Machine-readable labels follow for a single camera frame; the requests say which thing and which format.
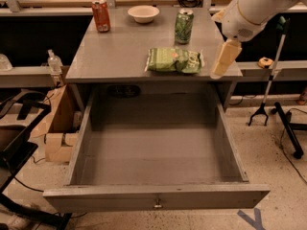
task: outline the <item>green soda can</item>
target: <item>green soda can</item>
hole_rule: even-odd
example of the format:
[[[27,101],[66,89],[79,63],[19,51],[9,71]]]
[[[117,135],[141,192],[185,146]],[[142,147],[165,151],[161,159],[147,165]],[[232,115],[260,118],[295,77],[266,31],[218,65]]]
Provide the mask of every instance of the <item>green soda can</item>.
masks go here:
[[[175,41],[186,44],[190,41],[193,26],[193,11],[181,9],[176,17]]]

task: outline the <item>concrete floor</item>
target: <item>concrete floor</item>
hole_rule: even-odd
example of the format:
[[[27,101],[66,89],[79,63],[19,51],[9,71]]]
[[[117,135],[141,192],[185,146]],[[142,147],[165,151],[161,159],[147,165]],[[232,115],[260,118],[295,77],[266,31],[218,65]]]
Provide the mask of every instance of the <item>concrete floor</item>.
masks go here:
[[[291,108],[307,111],[307,107],[296,105],[291,98],[286,100],[283,96],[276,97],[275,100],[268,100],[266,105],[267,113],[270,115],[268,125],[264,126],[264,118],[257,116],[251,126],[248,126],[250,116],[260,105],[261,98],[259,100],[244,98],[241,102],[240,98],[234,98],[231,102],[235,105],[226,112],[250,183],[268,184],[271,188],[271,192],[254,209],[87,213],[79,218],[81,214],[74,214],[66,229],[307,229],[307,185],[294,168],[295,166],[307,179],[307,136],[303,131],[296,132],[306,154],[300,160],[294,159],[294,148],[288,135],[285,133],[282,137],[284,128],[278,114],[270,113],[271,104],[276,100],[281,102],[285,112]],[[307,123],[305,113],[294,109],[292,112],[293,122]],[[35,152],[35,159],[42,157],[44,149],[40,146]],[[35,164],[33,159],[30,159],[17,178],[28,186],[47,189],[60,187],[66,172],[67,164],[44,160]],[[41,193],[28,190],[15,181],[5,194],[18,203],[33,203],[41,210],[52,214],[56,212],[42,198]],[[6,209],[0,208],[0,221],[6,222],[9,217]],[[53,228],[34,223],[27,229]]]

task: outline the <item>gray tabletop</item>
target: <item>gray tabletop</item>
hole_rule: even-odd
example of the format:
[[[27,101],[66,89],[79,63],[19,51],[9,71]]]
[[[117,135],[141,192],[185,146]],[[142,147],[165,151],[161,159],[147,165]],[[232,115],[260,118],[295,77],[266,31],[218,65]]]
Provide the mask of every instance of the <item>gray tabletop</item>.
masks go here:
[[[90,23],[76,53],[66,80],[71,83],[111,81],[168,81],[191,79],[210,81],[210,70],[223,44],[223,38],[206,9],[194,8],[191,40],[175,43],[175,21],[179,8],[161,7],[160,14],[149,24],[138,24],[128,9],[110,9],[111,30],[98,33],[94,20]],[[145,71],[151,48],[178,47],[202,52],[205,66],[197,75]],[[223,79],[242,76],[234,62]]]

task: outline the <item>white bowl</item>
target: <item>white bowl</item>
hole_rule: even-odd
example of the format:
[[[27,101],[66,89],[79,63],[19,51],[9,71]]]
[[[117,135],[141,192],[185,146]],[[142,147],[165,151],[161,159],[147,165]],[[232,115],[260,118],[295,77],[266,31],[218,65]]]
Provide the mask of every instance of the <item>white bowl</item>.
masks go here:
[[[160,10],[153,6],[141,5],[128,10],[128,15],[132,16],[137,23],[150,23]]]

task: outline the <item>open drawer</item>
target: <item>open drawer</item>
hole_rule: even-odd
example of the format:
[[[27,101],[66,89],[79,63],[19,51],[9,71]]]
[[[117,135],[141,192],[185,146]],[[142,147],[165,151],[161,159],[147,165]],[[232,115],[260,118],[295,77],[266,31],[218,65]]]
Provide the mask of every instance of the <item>open drawer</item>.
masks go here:
[[[139,82],[95,86],[67,185],[44,196],[64,213],[251,208],[268,192],[248,183],[212,85]]]

